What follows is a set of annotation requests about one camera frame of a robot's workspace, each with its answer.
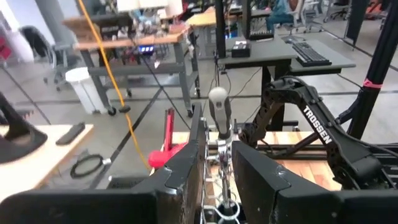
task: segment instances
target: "person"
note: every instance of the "person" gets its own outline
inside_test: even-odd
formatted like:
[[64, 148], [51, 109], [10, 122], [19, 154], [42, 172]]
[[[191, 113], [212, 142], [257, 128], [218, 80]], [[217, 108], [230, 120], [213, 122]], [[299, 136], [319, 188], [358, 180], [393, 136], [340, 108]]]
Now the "person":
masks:
[[274, 8], [266, 20], [267, 31], [274, 33], [276, 24], [293, 23], [293, 16], [289, 14], [290, 11], [288, 0], [276, 0]]

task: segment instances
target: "red object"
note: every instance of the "red object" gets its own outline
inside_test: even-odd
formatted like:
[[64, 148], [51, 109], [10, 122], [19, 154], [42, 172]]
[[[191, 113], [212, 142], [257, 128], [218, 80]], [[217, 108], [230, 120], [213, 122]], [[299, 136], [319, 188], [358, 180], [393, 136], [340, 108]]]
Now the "red object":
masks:
[[11, 55], [11, 49], [6, 45], [6, 40], [0, 37], [0, 57], [7, 60]]
[[155, 169], [161, 168], [162, 166], [164, 166], [164, 164], [166, 164], [167, 161], [169, 161], [171, 157], [173, 157], [174, 155], [176, 155], [176, 153], [183, 149], [186, 144], [187, 143], [176, 145], [169, 151], [151, 152], [148, 157], [149, 165]]
[[174, 131], [174, 109], [168, 109], [166, 111], [166, 125], [165, 125], [165, 136], [163, 151], [153, 151], [149, 154], [148, 163], [151, 167], [158, 169], [164, 166], [164, 164], [176, 153], [178, 153], [186, 143], [176, 145], [172, 147]]

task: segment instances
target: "white trash can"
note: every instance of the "white trash can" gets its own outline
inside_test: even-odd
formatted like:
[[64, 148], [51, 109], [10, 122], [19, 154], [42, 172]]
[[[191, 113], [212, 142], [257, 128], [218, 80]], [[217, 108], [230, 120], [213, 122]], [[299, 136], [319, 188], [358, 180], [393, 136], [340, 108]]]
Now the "white trash can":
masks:
[[100, 113], [108, 112], [101, 101], [87, 67], [74, 68], [67, 71], [65, 80], [71, 84], [88, 114], [98, 111]]

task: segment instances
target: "gray desk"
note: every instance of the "gray desk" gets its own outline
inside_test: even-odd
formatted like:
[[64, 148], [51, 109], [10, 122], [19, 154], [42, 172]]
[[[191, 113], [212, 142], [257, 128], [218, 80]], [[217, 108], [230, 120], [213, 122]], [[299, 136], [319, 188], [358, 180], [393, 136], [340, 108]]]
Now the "gray desk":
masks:
[[[225, 46], [231, 50], [236, 41], [245, 40], [244, 37], [227, 39]], [[296, 51], [278, 36], [273, 40], [251, 42], [251, 54], [247, 58], [221, 58], [218, 63], [225, 69], [276, 66], [279, 63], [290, 65], [290, 61], [297, 58]]]
[[320, 55], [331, 61], [331, 65], [303, 67], [297, 60], [292, 60], [290, 64], [290, 74], [301, 75], [326, 75], [340, 73], [342, 68], [353, 68], [355, 63], [350, 59], [335, 52], [325, 44], [317, 40], [307, 40], [307, 43], [316, 50]]
[[[232, 49], [234, 43], [239, 40], [244, 40], [244, 38], [227, 39], [226, 49]], [[289, 73], [289, 65], [295, 58], [297, 58], [296, 51], [290, 45], [285, 44], [278, 35], [275, 35], [273, 40], [251, 42], [251, 55], [248, 58], [231, 58], [229, 56], [219, 59], [218, 63], [225, 69], [262, 67], [261, 93], [263, 93], [267, 84], [271, 81], [271, 73], [268, 67], [275, 66], [274, 79], [276, 80]], [[272, 118], [269, 131], [282, 130], [284, 113], [285, 108], [281, 106]]]
[[[235, 41], [244, 40], [242, 37], [226, 40], [226, 49], [231, 49]], [[266, 84], [271, 81], [269, 66], [275, 66], [274, 79], [277, 80], [285, 75], [326, 75], [340, 73], [342, 68], [355, 67], [355, 63], [335, 52], [325, 44], [317, 40], [308, 40], [318, 53], [331, 60], [332, 64], [327, 66], [303, 67], [296, 60], [297, 53], [289, 44], [275, 35], [274, 40], [263, 42], [251, 42], [251, 55], [248, 58], [226, 57], [218, 60], [225, 69], [262, 67], [261, 93], [264, 92]], [[284, 125], [284, 106], [274, 115], [269, 131], [281, 131]]]

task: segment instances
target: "white wall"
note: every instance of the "white wall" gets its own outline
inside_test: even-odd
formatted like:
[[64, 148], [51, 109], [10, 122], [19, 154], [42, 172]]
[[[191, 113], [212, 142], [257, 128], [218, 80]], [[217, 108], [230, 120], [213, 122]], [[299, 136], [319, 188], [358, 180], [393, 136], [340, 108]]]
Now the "white wall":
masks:
[[6, 0], [19, 23], [19, 27], [34, 26], [44, 35], [50, 44], [54, 44], [54, 38], [45, 23], [35, 0]]

